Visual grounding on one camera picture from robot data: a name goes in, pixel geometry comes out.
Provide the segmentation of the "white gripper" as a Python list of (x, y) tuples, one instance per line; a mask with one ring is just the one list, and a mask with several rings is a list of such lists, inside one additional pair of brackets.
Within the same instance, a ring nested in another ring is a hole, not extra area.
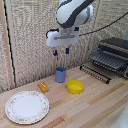
[[(50, 29), (46, 33), (46, 45), (49, 47), (75, 44), (79, 40), (79, 28), (72, 29)], [(70, 48), (66, 48), (65, 53), (69, 54)], [(57, 50), (53, 51), (54, 56), (58, 56)]]

